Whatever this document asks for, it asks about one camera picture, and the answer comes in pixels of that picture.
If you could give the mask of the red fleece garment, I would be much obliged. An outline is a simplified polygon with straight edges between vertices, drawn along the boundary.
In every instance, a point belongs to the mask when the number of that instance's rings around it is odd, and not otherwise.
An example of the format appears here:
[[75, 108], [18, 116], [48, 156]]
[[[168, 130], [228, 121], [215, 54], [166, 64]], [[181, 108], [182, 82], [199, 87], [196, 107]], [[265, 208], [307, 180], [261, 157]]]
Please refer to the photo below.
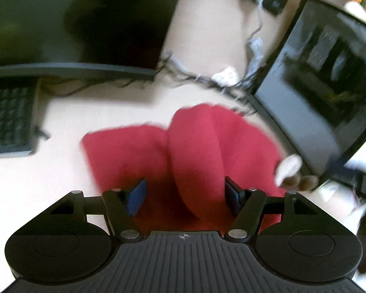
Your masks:
[[81, 141], [99, 190], [147, 181], [134, 217], [142, 233], [217, 230], [233, 215], [225, 178], [244, 189], [281, 197], [274, 184], [281, 160], [276, 145], [255, 125], [223, 106], [182, 108], [168, 128], [150, 124], [86, 134]]

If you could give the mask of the crumpled white tissue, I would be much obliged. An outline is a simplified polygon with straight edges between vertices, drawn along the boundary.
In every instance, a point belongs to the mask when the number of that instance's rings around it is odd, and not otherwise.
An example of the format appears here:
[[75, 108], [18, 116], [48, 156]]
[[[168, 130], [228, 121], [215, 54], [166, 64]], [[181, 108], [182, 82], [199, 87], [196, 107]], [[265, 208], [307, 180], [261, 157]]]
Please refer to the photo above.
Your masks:
[[233, 87], [239, 82], [239, 75], [233, 66], [212, 75], [212, 80], [222, 87]]

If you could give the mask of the black mechanical keyboard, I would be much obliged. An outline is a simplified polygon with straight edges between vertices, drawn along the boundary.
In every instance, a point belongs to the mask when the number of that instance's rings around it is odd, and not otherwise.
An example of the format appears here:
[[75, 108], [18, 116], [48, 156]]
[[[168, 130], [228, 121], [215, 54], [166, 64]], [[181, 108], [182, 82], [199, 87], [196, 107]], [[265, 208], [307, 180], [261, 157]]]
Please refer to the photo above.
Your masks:
[[0, 157], [33, 152], [39, 90], [37, 77], [0, 77]]

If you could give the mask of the black curved monitor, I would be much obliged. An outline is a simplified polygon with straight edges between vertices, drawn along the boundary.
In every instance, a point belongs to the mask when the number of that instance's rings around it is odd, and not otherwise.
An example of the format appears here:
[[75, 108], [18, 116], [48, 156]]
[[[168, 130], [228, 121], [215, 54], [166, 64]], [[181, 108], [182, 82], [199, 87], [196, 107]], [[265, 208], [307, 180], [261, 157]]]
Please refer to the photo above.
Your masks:
[[0, 0], [0, 77], [152, 80], [178, 0]]

